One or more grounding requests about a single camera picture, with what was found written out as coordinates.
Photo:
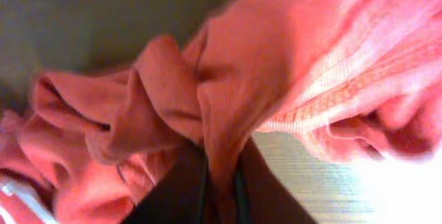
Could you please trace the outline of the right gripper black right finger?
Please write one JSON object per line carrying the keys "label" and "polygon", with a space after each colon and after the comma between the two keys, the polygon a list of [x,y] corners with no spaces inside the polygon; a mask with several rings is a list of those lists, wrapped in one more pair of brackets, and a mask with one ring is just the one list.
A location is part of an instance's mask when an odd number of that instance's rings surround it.
{"label": "right gripper black right finger", "polygon": [[249,138],[238,161],[238,211],[248,223],[316,224],[307,210],[287,191],[267,166],[254,140]]}

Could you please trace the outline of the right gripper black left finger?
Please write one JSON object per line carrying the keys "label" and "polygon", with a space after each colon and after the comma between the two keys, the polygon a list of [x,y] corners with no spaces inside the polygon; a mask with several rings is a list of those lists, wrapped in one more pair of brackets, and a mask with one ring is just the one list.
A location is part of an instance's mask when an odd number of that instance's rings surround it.
{"label": "right gripper black left finger", "polygon": [[205,152],[194,144],[185,147],[122,224],[203,224],[207,180]]}

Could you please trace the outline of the red t-shirt with logo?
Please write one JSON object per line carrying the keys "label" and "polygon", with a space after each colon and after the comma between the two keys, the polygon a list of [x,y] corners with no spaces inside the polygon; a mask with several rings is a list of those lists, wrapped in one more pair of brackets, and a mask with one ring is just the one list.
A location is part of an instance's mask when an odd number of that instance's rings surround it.
{"label": "red t-shirt with logo", "polygon": [[2,223],[121,223],[191,144],[235,223],[254,131],[432,160],[441,0],[1,0]]}

